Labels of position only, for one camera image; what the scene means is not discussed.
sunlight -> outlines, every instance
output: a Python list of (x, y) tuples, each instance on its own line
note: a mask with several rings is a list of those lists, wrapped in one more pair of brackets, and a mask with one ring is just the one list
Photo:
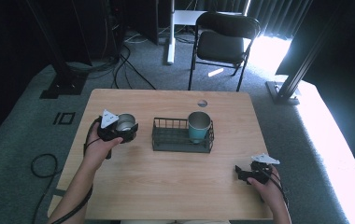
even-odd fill
[(291, 40), (260, 36), (253, 43), (249, 62), (274, 75), (290, 45)]
[(298, 113), (350, 223), (355, 223), (355, 159), (316, 87), (301, 82)]
[(215, 71), (212, 71), (212, 72), (208, 73), (207, 75), (208, 75), (209, 77), (213, 77), (213, 76), (215, 76), (215, 75), (217, 75), (217, 74), (222, 73), (223, 71), (224, 71), (224, 69), (223, 69), (223, 68), (220, 68), (220, 69), (216, 69)]

chair backrest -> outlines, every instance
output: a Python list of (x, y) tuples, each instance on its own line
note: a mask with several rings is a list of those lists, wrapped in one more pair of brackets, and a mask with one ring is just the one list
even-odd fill
[(251, 17), (218, 12), (205, 12), (196, 21), (201, 26), (221, 35), (254, 39), (260, 32), (260, 23)]

hand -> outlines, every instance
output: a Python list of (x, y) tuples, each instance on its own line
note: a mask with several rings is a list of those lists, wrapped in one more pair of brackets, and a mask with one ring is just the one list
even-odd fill
[[(272, 166), (272, 168), (274, 175), (271, 175), (271, 178), (273, 178), (280, 185), (278, 180), (279, 173), (274, 166)], [(272, 180), (268, 180), (265, 184), (262, 184), (256, 179), (249, 177), (248, 182), (260, 193), (260, 195), (262, 195), (263, 200), (268, 204), (268, 206), (270, 206), (273, 213), (281, 208), (286, 209), (282, 193)]]
[(122, 138), (115, 138), (111, 141), (105, 142), (100, 139), (97, 133), (99, 122), (96, 122), (91, 130), (91, 134), (87, 141), (87, 149), (85, 151), (84, 159), (82, 165), (90, 168), (93, 171), (99, 169), (102, 162), (105, 160), (107, 153), (116, 145), (122, 142)]

black chair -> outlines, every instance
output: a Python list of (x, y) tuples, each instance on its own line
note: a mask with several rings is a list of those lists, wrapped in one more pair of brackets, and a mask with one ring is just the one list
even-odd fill
[(261, 27), (257, 20), (243, 15), (218, 12), (205, 12), (202, 14), (195, 23), (189, 91), (192, 89), (192, 71), (195, 69), (196, 63), (234, 68), (232, 76), (236, 74), (239, 67), (244, 63), (238, 87), (236, 88), (236, 91), (239, 91), (244, 70), (248, 63), (250, 48), (260, 29)]

black stand base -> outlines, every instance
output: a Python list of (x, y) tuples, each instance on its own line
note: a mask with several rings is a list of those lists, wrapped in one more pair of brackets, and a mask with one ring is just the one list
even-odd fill
[(89, 74), (79, 73), (75, 75), (76, 78), (74, 78), (71, 83), (62, 84), (63, 82), (57, 74), (52, 80), (49, 89), (41, 93), (40, 99), (57, 99), (59, 95), (80, 95)]
[(295, 94), (291, 98), (284, 99), (278, 95), (280, 87), (283, 85), (283, 82), (267, 81), (265, 82), (265, 85), (270, 91), (274, 104), (277, 105), (299, 105), (300, 104), (299, 100), (297, 99), (297, 95), (300, 95), (300, 92), (298, 90), (296, 90)]

